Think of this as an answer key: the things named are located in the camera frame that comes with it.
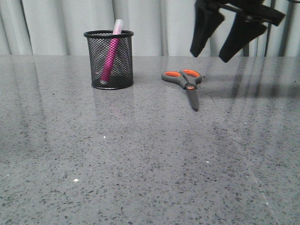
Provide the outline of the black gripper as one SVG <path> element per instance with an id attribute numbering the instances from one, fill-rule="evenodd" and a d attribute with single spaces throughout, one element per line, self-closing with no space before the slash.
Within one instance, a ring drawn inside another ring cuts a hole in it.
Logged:
<path id="1" fill-rule="evenodd" d="M 264 5 L 263 0 L 197 0 L 194 34 L 190 47 L 194 57 L 199 56 L 208 39 L 225 20 L 219 12 L 220 8 L 237 13 L 229 35 L 219 52 L 223 62 L 228 62 L 246 44 L 266 31 L 267 27 L 261 22 L 278 26 L 285 16 L 280 11 Z"/>

